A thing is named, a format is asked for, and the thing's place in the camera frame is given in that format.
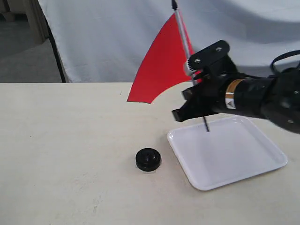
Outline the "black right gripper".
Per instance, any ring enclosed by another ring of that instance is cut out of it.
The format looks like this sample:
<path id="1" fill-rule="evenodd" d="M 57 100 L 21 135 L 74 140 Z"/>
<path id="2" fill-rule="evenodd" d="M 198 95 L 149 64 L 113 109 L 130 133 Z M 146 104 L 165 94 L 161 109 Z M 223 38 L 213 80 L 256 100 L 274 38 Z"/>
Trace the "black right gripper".
<path id="1" fill-rule="evenodd" d="M 184 122 L 212 114 L 239 114 L 228 109 L 225 104 L 225 91 L 228 85 L 238 79 L 238 70 L 227 55 L 230 46 L 224 41 L 217 41 L 192 54 L 187 59 L 187 71 L 202 70 L 202 85 L 193 86 L 182 91 L 185 103 L 181 108 L 172 110 L 177 122 Z"/>

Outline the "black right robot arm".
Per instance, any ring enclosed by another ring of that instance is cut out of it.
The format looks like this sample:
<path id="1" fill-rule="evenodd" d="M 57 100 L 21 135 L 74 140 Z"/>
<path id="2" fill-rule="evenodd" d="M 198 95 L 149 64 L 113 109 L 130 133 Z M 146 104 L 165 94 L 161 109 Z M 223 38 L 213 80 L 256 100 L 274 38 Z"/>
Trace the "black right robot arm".
<path id="1" fill-rule="evenodd" d="M 183 90 L 184 105 L 173 110 L 176 121 L 227 113 L 269 120 L 293 133 L 300 131 L 300 68 L 279 71 L 274 63 L 266 78 L 239 72 L 220 40 L 192 54 L 187 73 L 195 85 Z"/>

